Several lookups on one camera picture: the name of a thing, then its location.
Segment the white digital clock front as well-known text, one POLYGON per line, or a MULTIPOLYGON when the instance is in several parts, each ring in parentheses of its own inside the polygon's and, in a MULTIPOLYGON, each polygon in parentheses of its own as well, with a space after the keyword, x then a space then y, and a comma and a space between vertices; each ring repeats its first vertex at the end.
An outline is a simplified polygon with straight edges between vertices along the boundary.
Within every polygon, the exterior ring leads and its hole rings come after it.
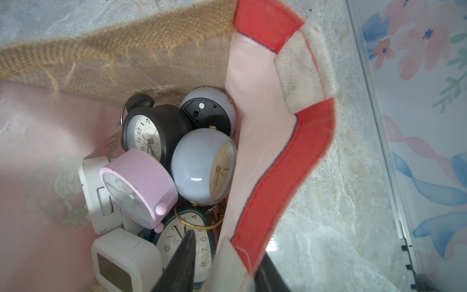
POLYGON ((157 247, 122 228, 96 239, 91 254, 96 279, 110 292, 150 292, 163 274, 157 247))

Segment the pink round alarm clock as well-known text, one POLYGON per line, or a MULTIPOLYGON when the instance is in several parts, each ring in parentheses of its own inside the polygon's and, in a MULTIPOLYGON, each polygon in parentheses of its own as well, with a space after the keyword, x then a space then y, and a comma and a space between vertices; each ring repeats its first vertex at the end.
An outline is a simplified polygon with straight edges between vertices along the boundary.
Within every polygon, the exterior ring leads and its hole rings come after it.
POLYGON ((146 152, 130 149, 99 170, 111 198, 132 220, 162 233, 162 221, 178 202, 178 191, 165 167, 146 152))

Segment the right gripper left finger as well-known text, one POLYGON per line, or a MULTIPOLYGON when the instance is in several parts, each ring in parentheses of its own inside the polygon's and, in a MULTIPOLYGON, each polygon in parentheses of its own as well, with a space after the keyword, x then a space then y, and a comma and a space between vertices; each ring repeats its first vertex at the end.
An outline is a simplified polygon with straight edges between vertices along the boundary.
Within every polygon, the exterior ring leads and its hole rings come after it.
POLYGON ((195 275, 196 237, 188 230, 151 292, 190 292, 195 275))

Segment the dark green triangular clock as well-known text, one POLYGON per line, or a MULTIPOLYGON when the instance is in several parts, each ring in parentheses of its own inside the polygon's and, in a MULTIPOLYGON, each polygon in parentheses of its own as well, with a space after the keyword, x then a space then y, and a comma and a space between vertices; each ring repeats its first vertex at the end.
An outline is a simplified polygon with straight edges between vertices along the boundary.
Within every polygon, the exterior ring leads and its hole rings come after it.
POLYGON ((197 225, 206 228, 215 225, 218 219, 212 209, 192 206, 187 201, 182 201, 176 206, 176 210, 170 211, 169 215, 162 221, 164 225, 162 233, 157 234, 153 230, 146 229, 144 238, 157 246, 161 253, 162 267, 166 268, 185 233, 193 230, 196 235, 193 289, 198 291, 208 277, 214 260, 217 243, 216 229, 195 229, 185 225, 184 221, 193 226, 197 225))

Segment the white large digital clock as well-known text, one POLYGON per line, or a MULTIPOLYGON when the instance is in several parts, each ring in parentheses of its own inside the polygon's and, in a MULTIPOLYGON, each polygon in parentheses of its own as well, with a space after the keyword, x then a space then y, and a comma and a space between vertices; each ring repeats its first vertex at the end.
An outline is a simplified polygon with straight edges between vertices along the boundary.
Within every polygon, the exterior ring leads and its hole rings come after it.
POLYGON ((137 222, 135 222, 131 217, 126 215, 126 213, 124 213, 124 211, 121 211, 120 213, 122 215, 122 222, 123 222, 124 230, 126 230, 126 231, 128 231, 128 232, 130 232, 130 233, 132 233, 134 235, 140 236, 140 234, 144 230, 144 227, 142 227, 137 222))

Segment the blue dome alarm clock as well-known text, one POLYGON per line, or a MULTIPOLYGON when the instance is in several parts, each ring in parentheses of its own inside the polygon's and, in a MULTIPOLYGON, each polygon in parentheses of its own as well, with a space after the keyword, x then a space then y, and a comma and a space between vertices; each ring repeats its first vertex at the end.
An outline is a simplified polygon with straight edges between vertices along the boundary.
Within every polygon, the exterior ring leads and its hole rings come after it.
POLYGON ((237 147, 228 135, 200 128, 188 132, 177 144, 171 175, 182 198, 211 206, 229 194, 236 161, 237 147))

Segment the small white digital clock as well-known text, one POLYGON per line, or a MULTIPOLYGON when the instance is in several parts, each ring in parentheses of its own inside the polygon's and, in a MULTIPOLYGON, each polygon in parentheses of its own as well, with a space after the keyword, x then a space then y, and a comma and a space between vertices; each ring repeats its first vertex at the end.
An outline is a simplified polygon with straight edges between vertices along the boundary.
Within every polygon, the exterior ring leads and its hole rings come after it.
POLYGON ((99 172, 109 163, 105 156, 84 159, 79 178, 94 232, 102 236, 123 225, 120 208, 115 204, 101 181, 99 172))

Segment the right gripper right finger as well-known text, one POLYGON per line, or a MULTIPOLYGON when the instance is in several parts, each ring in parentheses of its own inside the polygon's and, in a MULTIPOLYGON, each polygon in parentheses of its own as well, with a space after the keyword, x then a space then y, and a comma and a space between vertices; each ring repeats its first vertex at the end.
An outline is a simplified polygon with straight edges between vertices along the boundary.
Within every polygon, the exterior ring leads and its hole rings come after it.
POLYGON ((291 292, 268 254, 261 261, 254 283, 256 292, 291 292))

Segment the black twin-bell alarm clock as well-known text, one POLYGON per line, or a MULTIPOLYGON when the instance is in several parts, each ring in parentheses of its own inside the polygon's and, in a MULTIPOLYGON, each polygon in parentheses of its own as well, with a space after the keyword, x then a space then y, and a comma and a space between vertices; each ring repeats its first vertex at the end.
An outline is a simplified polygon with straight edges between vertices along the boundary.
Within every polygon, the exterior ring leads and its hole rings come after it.
POLYGON ((122 148, 145 152, 159 161, 168 172, 176 146, 192 130, 186 115, 173 105, 154 104, 144 93, 132 95, 124 106, 122 148))

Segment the grey blue oval clock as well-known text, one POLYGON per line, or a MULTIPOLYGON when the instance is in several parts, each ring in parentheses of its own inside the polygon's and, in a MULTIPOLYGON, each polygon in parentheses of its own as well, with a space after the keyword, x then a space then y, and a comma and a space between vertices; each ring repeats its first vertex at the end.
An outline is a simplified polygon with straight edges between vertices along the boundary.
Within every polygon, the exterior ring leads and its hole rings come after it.
POLYGON ((192 130, 213 126, 230 137, 234 134, 237 115, 233 100, 216 88, 201 87, 189 92, 179 109, 192 130))

